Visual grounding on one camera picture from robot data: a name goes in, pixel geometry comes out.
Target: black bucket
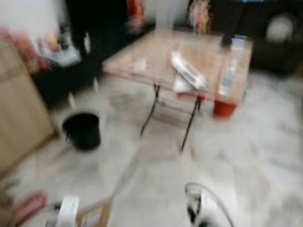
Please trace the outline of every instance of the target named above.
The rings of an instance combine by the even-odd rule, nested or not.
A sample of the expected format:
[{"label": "black bucket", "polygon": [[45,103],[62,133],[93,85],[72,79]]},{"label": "black bucket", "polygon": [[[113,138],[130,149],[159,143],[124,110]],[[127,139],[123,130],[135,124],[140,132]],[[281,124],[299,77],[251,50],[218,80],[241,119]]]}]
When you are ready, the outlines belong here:
[{"label": "black bucket", "polygon": [[91,113],[76,113],[63,122],[66,139],[70,139],[76,148],[89,150],[100,142],[99,117]]}]

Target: table top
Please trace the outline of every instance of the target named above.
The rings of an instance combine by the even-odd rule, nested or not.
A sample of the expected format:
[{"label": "table top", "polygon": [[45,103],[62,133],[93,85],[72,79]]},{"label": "table top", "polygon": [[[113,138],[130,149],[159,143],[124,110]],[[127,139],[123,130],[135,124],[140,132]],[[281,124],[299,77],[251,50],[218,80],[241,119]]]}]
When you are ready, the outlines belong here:
[{"label": "table top", "polygon": [[[103,71],[172,90],[177,72],[170,56],[172,51],[179,51],[207,79],[206,91],[193,89],[188,93],[237,104],[246,87],[253,43],[233,40],[230,48],[222,48],[221,39],[221,35],[154,30],[103,62]],[[219,86],[231,61],[236,62],[233,83],[222,96]]]}]

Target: wooden cabinet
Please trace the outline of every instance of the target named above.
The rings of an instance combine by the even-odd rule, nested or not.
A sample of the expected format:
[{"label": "wooden cabinet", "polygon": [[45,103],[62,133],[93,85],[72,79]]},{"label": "wooden cabinet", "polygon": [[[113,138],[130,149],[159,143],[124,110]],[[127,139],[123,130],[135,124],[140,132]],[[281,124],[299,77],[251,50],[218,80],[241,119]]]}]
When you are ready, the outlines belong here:
[{"label": "wooden cabinet", "polygon": [[52,135],[31,78],[14,48],[0,40],[0,176]]}]

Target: metal table leg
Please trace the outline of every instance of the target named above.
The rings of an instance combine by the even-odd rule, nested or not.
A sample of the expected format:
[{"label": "metal table leg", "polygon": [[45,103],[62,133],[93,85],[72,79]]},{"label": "metal table leg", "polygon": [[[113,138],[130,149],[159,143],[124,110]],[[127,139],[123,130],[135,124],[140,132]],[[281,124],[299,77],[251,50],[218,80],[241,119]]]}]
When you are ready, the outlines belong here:
[{"label": "metal table leg", "polygon": [[189,132],[191,123],[192,123],[193,118],[194,118],[194,116],[195,116],[195,114],[196,114],[197,107],[199,106],[199,102],[200,102],[200,101],[199,101],[199,97],[197,97],[196,102],[195,102],[195,106],[194,106],[194,109],[193,109],[193,112],[191,113],[190,120],[189,120],[189,123],[188,123],[188,125],[187,125],[187,129],[186,129],[186,133],[185,133],[185,136],[184,136],[184,139],[183,139],[181,151],[183,151],[183,148],[184,148],[185,142],[186,142],[186,140],[187,140],[187,136],[188,136],[188,132]]},{"label": "metal table leg", "polygon": [[152,117],[152,113],[153,113],[153,111],[154,111],[154,109],[155,109],[156,103],[158,102],[159,91],[160,91],[160,85],[155,85],[155,84],[154,84],[153,86],[154,86],[154,89],[155,89],[155,99],[154,99],[153,104],[152,104],[151,112],[150,112],[150,114],[148,115],[148,117],[147,117],[147,119],[146,119],[144,125],[143,125],[142,128],[141,128],[140,136],[142,136],[142,134],[143,134],[143,132],[144,132],[144,129],[145,129],[147,123],[150,121],[150,119],[151,119],[151,117]]}]

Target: white floor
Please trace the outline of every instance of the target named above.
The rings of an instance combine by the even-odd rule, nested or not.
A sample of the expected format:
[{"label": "white floor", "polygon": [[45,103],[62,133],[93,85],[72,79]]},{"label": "white floor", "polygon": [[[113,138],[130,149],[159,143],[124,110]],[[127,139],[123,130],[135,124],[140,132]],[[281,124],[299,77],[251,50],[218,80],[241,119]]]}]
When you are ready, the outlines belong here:
[{"label": "white floor", "polygon": [[[80,208],[114,196],[109,227],[189,226],[184,186],[200,181],[221,197],[235,226],[301,227],[302,94],[295,79],[252,72],[230,121],[214,120],[212,103],[205,102],[181,154],[184,128],[152,119],[139,137],[153,102],[151,86],[107,75],[99,95],[91,87],[75,94],[77,107],[98,109],[101,146],[80,153],[62,134],[6,181],[20,179],[10,190],[17,199],[35,191],[47,192],[49,202],[74,194]],[[67,103],[52,111],[58,127],[69,111]],[[51,216],[39,214],[24,226],[45,226]]]}]

